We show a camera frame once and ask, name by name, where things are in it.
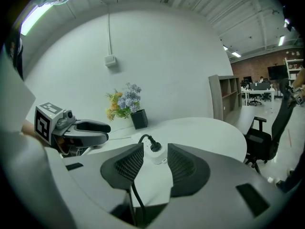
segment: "desk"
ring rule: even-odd
[[[160,142],[166,149],[168,143],[176,143],[229,156],[240,162],[244,161],[247,151],[243,134],[234,126],[212,118],[191,117],[164,121],[145,129],[135,130],[134,127],[130,127],[110,133],[108,142],[97,148],[89,148],[85,154],[104,152],[137,143],[139,134],[152,135],[155,141]],[[111,140],[128,136],[131,138]],[[137,191],[145,206],[168,203],[173,186],[172,173],[167,163],[154,165],[147,158],[149,151],[150,148],[144,146],[144,164],[135,179]],[[133,193],[132,202],[134,207],[140,206]]]
[[[271,112],[273,113],[274,105],[275,105],[275,89],[271,88],[269,90],[242,90],[242,93],[245,93],[246,96],[246,106],[248,105],[248,94],[263,94],[263,93],[271,93]]]
[[[242,134],[247,135],[253,123],[254,116],[254,106],[242,106],[238,110],[231,111],[224,121],[235,126]]]

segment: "mesh panel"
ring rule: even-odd
[[[171,148],[168,149],[168,166],[171,169],[174,184],[191,176],[196,171],[195,164],[191,159]]]
[[[133,182],[143,165],[143,148],[117,161],[114,165],[117,172]]]

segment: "blue flower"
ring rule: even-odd
[[[125,99],[120,97],[118,101],[118,106],[120,106],[121,109],[124,109],[126,107]]]
[[[134,100],[131,98],[126,98],[125,103],[127,107],[131,107],[134,103]]]
[[[139,94],[141,92],[141,88],[138,87],[136,84],[132,84],[130,88],[132,91],[134,91],[137,94]]]
[[[126,92],[123,93],[122,98],[123,98],[123,99],[127,99],[127,98],[133,99],[133,98],[135,98],[136,96],[137,96],[136,93],[131,92],[131,91],[126,91]]]
[[[137,112],[139,109],[138,109],[138,106],[136,106],[136,105],[132,105],[131,107],[130,107],[130,111],[132,112],[132,113],[135,113],[135,112]]]

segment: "black office chair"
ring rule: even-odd
[[[257,160],[264,160],[267,163],[275,157],[278,145],[280,142],[281,135],[285,130],[285,127],[290,119],[295,103],[288,106],[288,98],[290,93],[286,90],[284,81],[281,84],[281,92],[284,93],[282,104],[280,110],[277,114],[275,121],[272,124],[272,136],[266,132],[263,132],[263,122],[267,122],[266,119],[255,117],[254,120],[259,121],[259,130],[250,128],[248,134],[246,135],[247,141],[247,155],[246,155],[246,165],[252,163],[252,168],[260,174],[260,170],[257,165]]]
[[[256,98],[257,98],[258,96],[260,96],[260,94],[252,94],[252,98],[253,98],[254,100],[250,101],[249,104],[253,104],[253,103],[254,103],[255,106],[256,106],[257,104],[262,105],[262,102],[256,100]]]
[[[261,100],[264,100],[265,102],[266,102],[266,100],[271,101],[270,95],[271,95],[271,93],[263,93]]]
[[[264,78],[263,82],[270,83],[268,78]],[[271,101],[270,95],[271,95],[271,93],[263,93],[263,96],[262,96],[261,100],[264,100],[265,102],[266,102],[266,100]]]

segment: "black vase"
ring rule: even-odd
[[[145,109],[130,114],[135,129],[145,128],[148,125]]]

